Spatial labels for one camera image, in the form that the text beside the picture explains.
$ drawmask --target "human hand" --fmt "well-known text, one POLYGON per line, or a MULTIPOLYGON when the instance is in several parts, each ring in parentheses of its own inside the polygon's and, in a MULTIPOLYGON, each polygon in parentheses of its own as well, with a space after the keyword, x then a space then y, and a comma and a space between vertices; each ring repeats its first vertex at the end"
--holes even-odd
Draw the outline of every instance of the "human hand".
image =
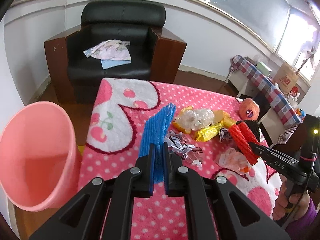
MULTIPOLYGON (((285 215, 285 208, 288 205, 288 199, 285 196, 285 191, 287 190, 286 187, 286 181, 282 183, 279 196, 276 199, 275 207, 273 208, 272 217, 274 220, 279 220, 285 215)), ((289 197, 289 202, 293 205, 295 205, 299 198, 301 196, 301 193, 298 194, 292 194, 289 197)), ((308 192, 305 192, 301 198, 301 201, 299 202, 298 211, 293 217, 293 220, 298 220, 299 218, 302 218, 304 214, 308 211, 310 203, 310 196, 308 192)))

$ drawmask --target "bright window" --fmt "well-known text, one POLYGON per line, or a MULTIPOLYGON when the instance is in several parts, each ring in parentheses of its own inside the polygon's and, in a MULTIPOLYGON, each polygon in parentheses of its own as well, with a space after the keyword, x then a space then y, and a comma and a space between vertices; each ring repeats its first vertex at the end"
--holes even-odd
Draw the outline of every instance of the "bright window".
MULTIPOLYGON (((278 54, 296 69, 299 69, 303 60, 306 59, 307 51, 311 51, 312 47, 318 49, 320 34, 315 26, 317 25, 308 22, 308 18, 302 14, 291 14, 289 17, 278 54)), ((311 81, 319 60, 320 52, 317 51, 313 60, 314 64, 312 65, 312 62, 308 60, 300 70, 300 73, 309 81, 311 81)))

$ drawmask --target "armchair seat cushion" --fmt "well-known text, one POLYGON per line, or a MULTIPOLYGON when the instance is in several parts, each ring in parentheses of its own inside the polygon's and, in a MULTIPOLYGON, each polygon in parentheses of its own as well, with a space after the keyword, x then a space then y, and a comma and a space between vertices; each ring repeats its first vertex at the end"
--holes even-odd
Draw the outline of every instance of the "armchair seat cushion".
POLYGON ((68 77, 73 85, 99 86, 102 78, 135 78, 148 80, 151 73, 152 51, 145 46, 127 46, 131 63, 103 69, 101 60, 79 57, 68 64, 68 77))

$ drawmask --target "blue ribbed cloth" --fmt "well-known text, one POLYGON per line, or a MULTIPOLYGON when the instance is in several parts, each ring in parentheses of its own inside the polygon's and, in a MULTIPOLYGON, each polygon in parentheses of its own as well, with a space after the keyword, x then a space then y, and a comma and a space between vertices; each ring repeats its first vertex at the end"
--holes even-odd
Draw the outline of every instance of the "blue ribbed cloth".
POLYGON ((163 181, 163 156, 161 148, 175 111, 176 106, 170 103, 163 107, 156 115, 150 117, 144 126, 139 149, 139 157, 149 154, 151 143, 156 145, 154 183, 163 181))

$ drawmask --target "purple sleeve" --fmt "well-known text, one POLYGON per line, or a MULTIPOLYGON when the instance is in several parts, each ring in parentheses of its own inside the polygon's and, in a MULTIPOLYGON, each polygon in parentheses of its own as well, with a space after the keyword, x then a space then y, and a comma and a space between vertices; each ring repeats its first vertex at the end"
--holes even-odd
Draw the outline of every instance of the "purple sleeve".
POLYGON ((291 237, 291 240, 299 239, 300 233, 303 232, 304 228, 310 226, 310 224, 315 219, 316 215, 317 213, 315 210, 315 205, 313 204, 313 201, 310 198, 308 211, 304 214, 302 218, 291 222, 285 230, 291 237))

